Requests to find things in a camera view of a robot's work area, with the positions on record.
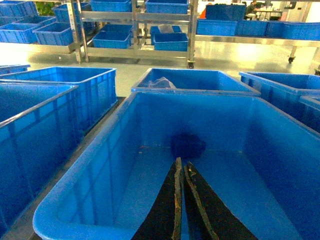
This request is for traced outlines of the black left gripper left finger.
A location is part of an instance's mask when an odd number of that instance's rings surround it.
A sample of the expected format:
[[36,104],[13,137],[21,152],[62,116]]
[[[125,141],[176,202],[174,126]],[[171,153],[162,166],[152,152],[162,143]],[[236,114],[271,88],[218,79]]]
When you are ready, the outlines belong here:
[[182,237],[182,160],[171,165],[133,240],[180,240]]

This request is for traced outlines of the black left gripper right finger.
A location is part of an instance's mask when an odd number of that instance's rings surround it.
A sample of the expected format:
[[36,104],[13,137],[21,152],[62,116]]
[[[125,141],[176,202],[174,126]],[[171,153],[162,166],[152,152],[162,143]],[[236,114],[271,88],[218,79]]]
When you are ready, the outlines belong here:
[[196,167],[184,166],[184,202],[190,240],[256,240]]

